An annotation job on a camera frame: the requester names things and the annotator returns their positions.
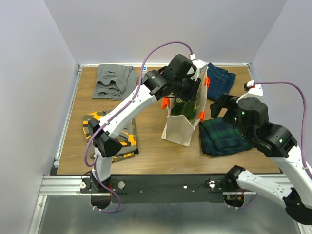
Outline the clear plastic water bottle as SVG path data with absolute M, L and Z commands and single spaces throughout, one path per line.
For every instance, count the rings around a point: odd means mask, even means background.
M 144 66 L 142 70 L 142 75 L 145 76 L 147 72 L 148 72 L 148 68 Z

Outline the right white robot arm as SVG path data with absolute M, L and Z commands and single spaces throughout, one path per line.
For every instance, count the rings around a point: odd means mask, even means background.
M 223 120 L 236 127 L 249 144 L 273 160 L 291 183 L 290 186 L 280 185 L 235 165 L 224 176 L 226 189 L 255 192 L 279 204 L 298 223 L 311 225 L 312 179 L 291 132 L 282 125 L 270 123 L 267 105 L 256 97 L 223 94 L 219 101 L 210 105 L 211 117 L 217 118 L 223 108 L 227 110 Z

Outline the beige canvas tote bag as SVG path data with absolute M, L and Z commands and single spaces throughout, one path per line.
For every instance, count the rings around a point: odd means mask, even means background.
M 205 105 L 207 101 L 207 90 L 209 87 L 209 78 L 207 77 L 207 70 L 200 74 L 200 85 L 196 95 L 197 111 L 196 117 L 193 121 L 189 122 L 184 115 L 171 116 L 170 110 L 175 103 L 176 98 L 165 97 L 161 108 L 168 111 L 166 125 L 163 130 L 162 139 L 171 141 L 176 144 L 189 146 L 192 135 L 196 129 L 196 126 L 205 118 Z

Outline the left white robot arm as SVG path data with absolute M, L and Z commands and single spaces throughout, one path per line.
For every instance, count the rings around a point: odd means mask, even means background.
M 195 101 L 202 81 L 200 74 L 206 69 L 206 62 L 178 54 L 167 66 L 147 72 L 114 110 L 99 120 L 88 121 L 91 137 L 87 145 L 95 149 L 91 186 L 96 192 L 102 193 L 108 187 L 113 156 L 122 148 L 117 137 L 123 128 L 144 109 L 170 94 L 185 102 Z

